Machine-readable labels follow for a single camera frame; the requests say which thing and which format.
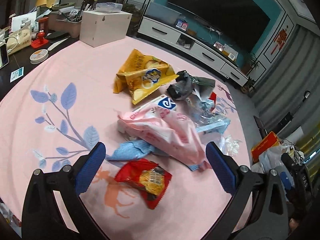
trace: pink wrapper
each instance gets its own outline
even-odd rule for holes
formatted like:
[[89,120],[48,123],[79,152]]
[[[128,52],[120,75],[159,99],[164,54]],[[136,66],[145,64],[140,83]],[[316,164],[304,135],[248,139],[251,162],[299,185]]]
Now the pink wrapper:
[[176,111],[147,104],[136,112],[118,115],[118,125],[187,165],[206,159],[194,122]]

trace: white drawer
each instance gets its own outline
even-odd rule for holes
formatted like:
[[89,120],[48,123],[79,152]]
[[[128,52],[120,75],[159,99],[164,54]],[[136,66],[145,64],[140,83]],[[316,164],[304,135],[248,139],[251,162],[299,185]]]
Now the white drawer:
[[239,71],[237,71],[227,63],[225,63],[225,65],[220,71],[225,73],[228,77],[230,77],[234,81],[236,81],[240,86],[243,86],[248,80],[246,76],[241,74]]
[[215,70],[220,70],[225,63],[223,59],[219,58],[217,55],[197,43],[192,46],[190,53],[195,55],[197,59],[209,65]]
[[142,20],[139,33],[148,35],[157,40],[168,41],[173,44],[176,44],[180,37],[179,32],[148,19]]

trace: white cabinet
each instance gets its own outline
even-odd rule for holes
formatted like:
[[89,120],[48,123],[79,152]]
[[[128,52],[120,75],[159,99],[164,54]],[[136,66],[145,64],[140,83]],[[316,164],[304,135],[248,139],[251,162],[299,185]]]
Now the white cabinet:
[[223,59],[219,58],[217,55],[213,54],[197,43],[192,46],[190,53],[192,53],[198,60],[202,61],[215,70],[220,70],[225,64],[225,61]]
[[225,63],[221,69],[221,72],[225,73],[229,78],[236,81],[240,86],[243,86],[248,80],[244,74],[231,67],[228,63]]
[[132,14],[85,11],[82,15],[80,40],[92,47],[125,38]]
[[143,19],[141,22],[139,32],[157,40],[167,41],[173,44],[176,44],[180,37],[180,33],[175,30],[147,19]]
[[[143,17],[138,33],[147,35],[159,41],[162,41],[172,47],[175,47],[190,56],[200,60],[210,68],[217,71],[226,78],[231,78],[239,85],[243,86],[248,78],[235,65],[229,62],[225,57],[220,55],[215,50],[209,48],[199,40],[191,37],[183,31],[177,30],[169,25],[158,22],[156,20]],[[187,36],[193,40],[191,49],[186,49],[177,43],[180,36]]]

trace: gray curtain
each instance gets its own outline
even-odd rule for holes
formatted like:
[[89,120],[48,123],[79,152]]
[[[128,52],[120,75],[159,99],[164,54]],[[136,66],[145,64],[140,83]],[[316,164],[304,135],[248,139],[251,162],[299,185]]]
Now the gray curtain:
[[[320,37],[298,25],[288,42],[252,95],[268,131],[288,112],[295,113],[282,138],[299,126],[307,134],[320,122]],[[306,90],[311,94],[299,107]]]

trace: tv stand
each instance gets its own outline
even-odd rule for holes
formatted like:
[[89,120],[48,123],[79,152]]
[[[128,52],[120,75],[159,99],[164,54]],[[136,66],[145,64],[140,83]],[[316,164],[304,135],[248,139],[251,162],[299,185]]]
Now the tv stand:
[[[174,28],[174,26],[144,16],[138,33],[164,42],[167,45],[187,53],[227,79],[231,78],[240,86],[243,86],[248,80],[247,76],[223,54],[207,46],[205,41],[196,39],[185,33],[183,30]],[[190,40],[190,48],[185,48],[183,45],[180,45],[178,43],[179,38],[187,38]]]

